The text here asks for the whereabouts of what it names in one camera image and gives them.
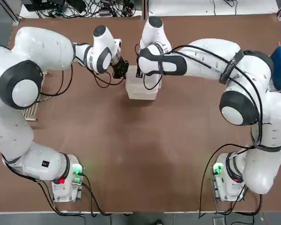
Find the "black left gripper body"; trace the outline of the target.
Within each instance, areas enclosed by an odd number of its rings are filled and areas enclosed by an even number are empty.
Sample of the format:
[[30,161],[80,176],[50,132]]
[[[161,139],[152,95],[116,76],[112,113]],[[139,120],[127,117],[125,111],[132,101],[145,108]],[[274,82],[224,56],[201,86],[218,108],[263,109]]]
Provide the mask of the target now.
[[128,71],[129,62],[127,60],[120,60],[113,66],[114,73],[126,73]]

